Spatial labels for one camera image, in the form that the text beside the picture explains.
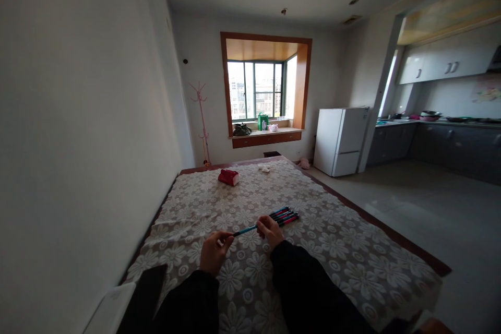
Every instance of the refrigerator door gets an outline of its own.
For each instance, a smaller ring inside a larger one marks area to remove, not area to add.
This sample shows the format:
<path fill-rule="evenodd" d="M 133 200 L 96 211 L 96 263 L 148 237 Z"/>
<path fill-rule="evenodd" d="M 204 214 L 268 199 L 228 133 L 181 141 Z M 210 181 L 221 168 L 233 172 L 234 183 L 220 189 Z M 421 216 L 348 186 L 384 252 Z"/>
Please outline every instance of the refrigerator door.
<path fill-rule="evenodd" d="M 356 166 L 359 162 L 360 152 L 351 152 L 346 154 L 336 154 L 331 176 L 351 175 L 356 172 Z"/>
<path fill-rule="evenodd" d="M 368 115 L 368 107 L 343 110 L 341 135 L 336 148 L 337 154 L 360 151 L 362 149 Z"/>
<path fill-rule="evenodd" d="M 331 175 L 334 165 L 342 115 L 340 109 L 321 109 L 318 113 L 313 166 L 328 175 Z"/>

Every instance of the black bag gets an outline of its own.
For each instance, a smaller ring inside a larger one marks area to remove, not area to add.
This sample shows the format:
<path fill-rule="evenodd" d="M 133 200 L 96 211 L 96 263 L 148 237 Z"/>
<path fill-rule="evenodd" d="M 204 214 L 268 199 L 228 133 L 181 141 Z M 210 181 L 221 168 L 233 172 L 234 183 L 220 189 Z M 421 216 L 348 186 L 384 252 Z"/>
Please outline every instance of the black bag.
<path fill-rule="evenodd" d="M 235 130 L 233 131 L 234 136 L 248 136 L 252 133 L 252 129 L 247 128 L 245 124 L 235 124 Z"/>

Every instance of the window glass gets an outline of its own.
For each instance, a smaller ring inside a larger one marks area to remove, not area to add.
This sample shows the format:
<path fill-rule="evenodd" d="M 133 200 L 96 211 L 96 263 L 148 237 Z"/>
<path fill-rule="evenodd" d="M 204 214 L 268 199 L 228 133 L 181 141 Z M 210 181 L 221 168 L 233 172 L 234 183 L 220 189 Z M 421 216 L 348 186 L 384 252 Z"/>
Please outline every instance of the window glass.
<path fill-rule="evenodd" d="M 280 101 L 281 93 L 275 93 L 275 117 L 280 116 L 280 106 L 282 102 Z"/>
<path fill-rule="evenodd" d="M 263 115 L 273 116 L 273 93 L 256 94 L 256 113 L 260 112 Z"/>
<path fill-rule="evenodd" d="M 377 117 L 381 117 L 383 115 L 383 110 L 385 108 L 386 97 L 388 95 L 388 89 L 390 88 L 391 78 L 393 77 L 393 71 L 395 70 L 395 62 L 397 61 L 398 50 L 395 51 L 393 55 L 393 60 L 391 61 L 390 72 L 388 73 L 388 79 L 386 80 L 385 92 L 383 94 L 383 99 L 381 100 L 381 107 L 379 109 L 379 113 Z"/>
<path fill-rule="evenodd" d="M 247 89 L 247 118 L 256 118 L 254 112 L 254 63 L 245 63 L 245 87 Z"/>
<path fill-rule="evenodd" d="M 244 63 L 228 62 L 230 101 L 233 104 L 231 119 L 245 119 Z"/>
<path fill-rule="evenodd" d="M 282 64 L 275 64 L 275 91 L 282 91 Z"/>
<path fill-rule="evenodd" d="M 296 66 L 297 56 L 293 57 L 287 62 L 285 116 L 288 118 L 293 118 L 294 116 L 294 97 L 296 94 Z"/>
<path fill-rule="evenodd" d="M 256 63 L 256 93 L 271 91 L 273 91 L 273 64 Z"/>

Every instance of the black sleeve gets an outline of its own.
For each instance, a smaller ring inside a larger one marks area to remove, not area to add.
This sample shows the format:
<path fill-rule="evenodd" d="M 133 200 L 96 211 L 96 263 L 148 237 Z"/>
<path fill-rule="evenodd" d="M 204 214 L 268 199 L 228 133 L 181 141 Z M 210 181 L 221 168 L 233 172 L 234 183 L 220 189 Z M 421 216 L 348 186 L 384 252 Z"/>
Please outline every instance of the black sleeve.
<path fill-rule="evenodd" d="M 287 241 L 271 253 L 273 286 L 291 334 L 306 332 L 375 333 L 317 259 Z"/>
<path fill-rule="evenodd" d="M 153 321 L 155 333 L 217 333 L 219 281 L 196 270 L 165 297 Z"/>

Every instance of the tile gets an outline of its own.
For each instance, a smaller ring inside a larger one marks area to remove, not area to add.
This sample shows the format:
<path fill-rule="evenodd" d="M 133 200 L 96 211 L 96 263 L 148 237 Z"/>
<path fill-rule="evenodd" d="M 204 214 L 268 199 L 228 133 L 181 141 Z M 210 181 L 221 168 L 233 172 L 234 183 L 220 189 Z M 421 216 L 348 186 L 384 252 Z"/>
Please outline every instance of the tile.
<path fill-rule="evenodd" d="M 501 186 L 410 160 L 339 178 L 308 172 L 452 268 L 421 323 L 501 332 Z"/>

